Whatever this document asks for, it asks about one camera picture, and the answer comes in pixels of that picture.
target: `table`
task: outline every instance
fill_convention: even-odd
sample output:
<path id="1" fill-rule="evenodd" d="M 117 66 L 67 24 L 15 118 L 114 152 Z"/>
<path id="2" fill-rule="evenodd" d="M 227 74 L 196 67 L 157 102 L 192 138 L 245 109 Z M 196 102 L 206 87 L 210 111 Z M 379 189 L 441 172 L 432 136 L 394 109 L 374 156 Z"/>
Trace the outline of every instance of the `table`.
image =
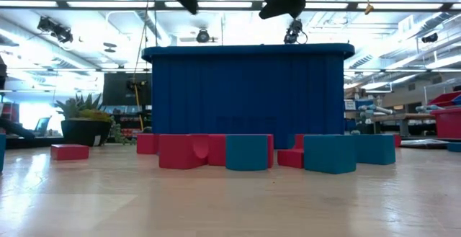
<path id="1" fill-rule="evenodd" d="M 400 136 L 408 137 L 410 135 L 408 131 L 408 121 L 409 120 L 435 120 L 435 115 L 430 114 L 396 114 L 396 115 L 383 115 L 375 116 L 371 118 L 371 121 L 376 125 L 379 122 L 384 121 L 400 121 Z"/>

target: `foam block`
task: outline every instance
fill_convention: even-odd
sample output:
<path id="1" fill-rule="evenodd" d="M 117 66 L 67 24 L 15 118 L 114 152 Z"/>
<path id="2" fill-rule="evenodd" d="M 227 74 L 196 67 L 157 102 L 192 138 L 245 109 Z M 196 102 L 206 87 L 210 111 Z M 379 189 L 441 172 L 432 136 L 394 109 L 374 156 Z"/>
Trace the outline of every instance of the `foam block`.
<path id="1" fill-rule="evenodd" d="M 395 134 L 394 135 L 394 146 L 398 148 L 400 147 L 401 144 L 402 144 L 402 137 L 398 134 Z"/>
<path id="2" fill-rule="evenodd" d="M 225 166 L 225 135 L 209 135 L 208 164 L 211 166 Z"/>
<path id="3" fill-rule="evenodd" d="M 461 143 L 448 143 L 447 149 L 452 152 L 461 152 Z"/>
<path id="4" fill-rule="evenodd" d="M 304 168 L 304 150 L 278 150 L 277 163 L 280 166 L 302 169 Z"/>
<path id="5" fill-rule="evenodd" d="M 158 134 L 138 133 L 136 139 L 136 153 L 138 154 L 157 154 L 158 153 Z"/>
<path id="6" fill-rule="evenodd" d="M 3 164 L 5 162 L 5 150 L 6 150 L 6 135 L 0 133 L 0 172 L 3 171 Z"/>
<path id="7" fill-rule="evenodd" d="M 274 165 L 274 136 L 267 136 L 267 167 L 270 169 Z"/>
<path id="8" fill-rule="evenodd" d="M 356 169 L 354 138 L 349 135 L 304 136 L 304 168 L 330 174 Z"/>
<path id="9" fill-rule="evenodd" d="M 355 139 L 357 162 L 388 165 L 395 163 L 393 135 L 348 135 Z"/>
<path id="10" fill-rule="evenodd" d="M 89 147 L 78 144 L 57 144 L 51 146 L 51 158 L 55 161 L 88 159 Z"/>
<path id="11" fill-rule="evenodd" d="M 158 165 L 163 169 L 193 169 L 207 163 L 208 146 L 204 137 L 160 135 Z"/>
<path id="12" fill-rule="evenodd" d="M 237 171 L 257 171 L 268 168 L 268 135 L 227 135 L 225 137 L 225 167 Z"/>

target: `cable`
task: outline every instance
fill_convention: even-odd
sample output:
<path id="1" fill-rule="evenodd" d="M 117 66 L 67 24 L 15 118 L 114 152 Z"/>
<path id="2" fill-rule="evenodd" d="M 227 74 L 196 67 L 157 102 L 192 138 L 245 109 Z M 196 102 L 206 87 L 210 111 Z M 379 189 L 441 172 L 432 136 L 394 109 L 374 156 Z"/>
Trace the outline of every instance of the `cable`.
<path id="1" fill-rule="evenodd" d="M 146 12 L 145 12 L 145 17 L 148 16 L 148 11 L 149 11 L 149 0 L 146 2 Z M 133 74 L 133 85 L 135 87 L 135 96 L 136 96 L 136 105 L 138 106 L 138 110 L 141 110 L 140 105 L 139 105 L 139 93 L 138 93 L 138 87 L 136 86 L 136 70 L 138 69 L 138 64 L 139 64 L 139 57 L 141 54 L 141 49 L 143 47 L 143 40 L 146 40 L 147 37 L 147 19 L 144 19 L 144 25 L 143 25 L 143 31 L 141 32 L 141 39 L 139 42 L 139 48 L 138 48 L 138 57 L 136 58 L 136 64 L 135 64 L 135 73 Z M 139 121 L 141 124 L 141 130 L 144 130 L 144 123 L 143 123 L 143 118 L 142 115 L 139 114 Z"/>

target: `red block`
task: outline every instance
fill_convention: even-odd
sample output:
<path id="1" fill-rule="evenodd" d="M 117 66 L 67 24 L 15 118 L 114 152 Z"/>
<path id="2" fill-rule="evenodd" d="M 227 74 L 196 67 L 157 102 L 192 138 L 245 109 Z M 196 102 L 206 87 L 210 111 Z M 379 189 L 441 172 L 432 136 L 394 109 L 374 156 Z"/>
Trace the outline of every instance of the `red block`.
<path id="1" fill-rule="evenodd" d="M 304 151 L 302 149 L 278 150 L 277 162 L 280 166 L 304 168 Z"/>
<path id="2" fill-rule="evenodd" d="M 158 165 L 163 169 L 193 169 L 205 165 L 207 135 L 160 135 Z"/>
<path id="3" fill-rule="evenodd" d="M 158 134 L 138 133 L 136 139 L 136 153 L 138 154 L 157 154 L 158 153 Z"/>
<path id="4" fill-rule="evenodd" d="M 267 136 L 267 168 L 272 168 L 274 165 L 274 136 Z"/>
<path id="5" fill-rule="evenodd" d="M 225 135 L 209 135 L 208 164 L 211 166 L 225 166 Z"/>
<path id="6" fill-rule="evenodd" d="M 304 148 L 304 134 L 295 135 L 295 145 L 293 149 L 303 149 Z"/>
<path id="7" fill-rule="evenodd" d="M 400 135 L 395 134 L 394 135 L 394 146 L 397 148 L 397 147 L 400 147 L 401 144 L 402 144 L 402 137 Z"/>
<path id="8" fill-rule="evenodd" d="M 58 144 L 51 146 L 51 158 L 55 161 L 88 159 L 89 147 L 78 144 Z"/>

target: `ceiling light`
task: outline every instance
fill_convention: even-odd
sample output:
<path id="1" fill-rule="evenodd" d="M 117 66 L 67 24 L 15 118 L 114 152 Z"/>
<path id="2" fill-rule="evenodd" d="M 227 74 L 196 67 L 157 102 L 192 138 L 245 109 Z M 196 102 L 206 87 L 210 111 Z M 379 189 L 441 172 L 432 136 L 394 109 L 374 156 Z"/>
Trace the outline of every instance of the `ceiling light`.
<path id="1" fill-rule="evenodd" d="M 438 72 L 438 73 L 451 73 L 451 72 L 461 72 L 461 69 L 456 69 L 456 68 L 440 68 L 440 69 L 434 69 L 431 70 L 432 72 Z"/>
<path id="2" fill-rule="evenodd" d="M 56 1 L 0 0 L 0 6 L 57 7 Z"/>
<path id="3" fill-rule="evenodd" d="M 199 2 L 199 7 L 251 7 L 252 2 L 225 2 L 225 1 L 216 1 L 216 2 Z"/>
<path id="4" fill-rule="evenodd" d="M 439 9 L 443 4 L 439 3 L 372 3 L 375 9 Z M 366 9 L 368 4 L 359 4 L 359 9 Z"/>
<path id="5" fill-rule="evenodd" d="M 351 89 L 353 87 L 359 86 L 360 83 L 345 84 L 344 89 Z"/>
<path id="6" fill-rule="evenodd" d="M 392 90 L 367 90 L 367 93 L 384 94 L 384 93 L 392 93 Z"/>
<path id="7" fill-rule="evenodd" d="M 145 8 L 154 7 L 154 2 L 147 1 L 68 1 L 70 7 L 88 8 Z"/>
<path id="8" fill-rule="evenodd" d="M 166 7 L 183 7 L 181 3 L 176 2 L 176 1 L 166 1 L 165 6 Z"/>
<path id="9" fill-rule="evenodd" d="M 403 78 L 399 78 L 399 79 L 396 79 L 396 80 L 392 81 L 392 83 L 393 84 L 402 83 L 402 82 L 407 81 L 409 79 L 412 79 L 414 77 L 416 77 L 416 74 L 410 75 L 410 76 L 404 76 Z"/>
<path id="10" fill-rule="evenodd" d="M 435 61 L 435 62 L 433 62 L 433 63 L 431 63 L 429 65 L 426 65 L 426 68 L 433 69 L 433 68 L 445 67 L 445 66 L 452 65 L 452 64 L 455 64 L 455 63 L 460 62 L 460 61 L 461 61 L 461 55 L 453 56 L 453 57 L 449 57 L 449 58 L 443 58 L 443 59 Z"/>
<path id="11" fill-rule="evenodd" d="M 377 88 L 379 88 L 381 86 L 385 86 L 387 84 L 389 84 L 389 82 L 375 82 L 375 83 L 370 83 L 370 84 L 364 85 L 361 88 L 362 89 L 377 89 Z"/>
<path id="12" fill-rule="evenodd" d="M 427 70 L 426 69 L 388 69 L 388 68 L 386 68 L 385 71 L 386 72 L 418 72 L 418 73 L 422 73 L 422 72 L 426 72 Z"/>
<path id="13" fill-rule="evenodd" d="M 307 9 L 345 9 L 348 3 L 307 3 Z"/>

